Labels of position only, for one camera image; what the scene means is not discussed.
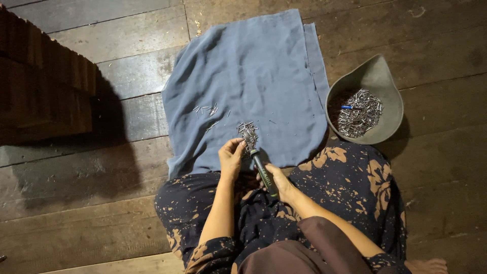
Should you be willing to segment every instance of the magnetic tool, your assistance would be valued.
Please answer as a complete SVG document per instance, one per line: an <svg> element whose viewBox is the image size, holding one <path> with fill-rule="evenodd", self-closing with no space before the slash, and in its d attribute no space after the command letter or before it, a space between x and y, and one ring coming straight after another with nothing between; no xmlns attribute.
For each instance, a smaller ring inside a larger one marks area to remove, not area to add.
<svg viewBox="0 0 487 274"><path fill-rule="evenodd" d="M259 151L255 149L255 147L251 142L248 141L250 139L250 134L244 131L243 137L245 138L247 146L250 149L250 157L254 159L255 165L259 170L259 174L261 175L261 179L264 182L267 191L271 194L272 197L277 197L279 192L277 191L276 185L272 182L271 178L267 173L267 170L265 169L264 165L261 162L261 159L259 157Z"/></svg>

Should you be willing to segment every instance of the person's right hand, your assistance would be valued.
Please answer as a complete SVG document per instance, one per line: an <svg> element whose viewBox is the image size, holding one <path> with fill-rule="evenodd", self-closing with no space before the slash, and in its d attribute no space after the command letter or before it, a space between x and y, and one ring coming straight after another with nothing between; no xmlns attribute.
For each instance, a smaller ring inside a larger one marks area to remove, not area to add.
<svg viewBox="0 0 487 274"><path fill-rule="evenodd" d="M274 183L279 190L279 198L284 203L289 203L291 200L291 196L295 191L298 189L287 179L286 175L282 173L282 170L273 164L266 164L265 168L267 171L272 174L274 179Z"/></svg>

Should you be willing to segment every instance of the brown garment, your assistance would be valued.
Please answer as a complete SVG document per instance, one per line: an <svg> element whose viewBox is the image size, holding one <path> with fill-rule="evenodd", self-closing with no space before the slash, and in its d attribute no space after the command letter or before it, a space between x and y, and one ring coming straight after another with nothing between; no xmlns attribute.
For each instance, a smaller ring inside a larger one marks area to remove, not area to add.
<svg viewBox="0 0 487 274"><path fill-rule="evenodd" d="M317 252L298 241L276 242L249 255L239 274L372 274L358 249L335 224L322 217L310 217L298 223ZM379 274L397 274L385 267Z"/></svg>

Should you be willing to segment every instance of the person's left hand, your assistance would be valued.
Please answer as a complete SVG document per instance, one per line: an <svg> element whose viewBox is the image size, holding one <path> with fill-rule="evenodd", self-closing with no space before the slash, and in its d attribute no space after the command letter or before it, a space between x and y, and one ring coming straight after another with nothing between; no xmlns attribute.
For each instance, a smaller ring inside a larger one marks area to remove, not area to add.
<svg viewBox="0 0 487 274"><path fill-rule="evenodd" d="M224 179L232 183L237 180L242 163L242 153L244 152L246 142L244 138L235 138L229 140L218 151L220 157L220 166L222 168L220 180Z"/></svg>

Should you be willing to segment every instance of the gray bowl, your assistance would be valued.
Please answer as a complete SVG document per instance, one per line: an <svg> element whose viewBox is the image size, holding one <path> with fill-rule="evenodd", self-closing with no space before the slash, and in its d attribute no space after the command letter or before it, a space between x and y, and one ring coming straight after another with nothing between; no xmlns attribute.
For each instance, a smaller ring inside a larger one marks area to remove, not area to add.
<svg viewBox="0 0 487 274"><path fill-rule="evenodd" d="M360 88L369 90L371 94L382 101L383 114L380 116L377 126L367 131L364 136L358 138L345 137L330 121L328 106L340 93L350 90L358 91ZM328 125L341 138L357 144L371 145L385 141L401 125L403 113L404 106L401 95L394 85L391 71L381 54L370 58L352 72L338 79L326 96Z"/></svg>

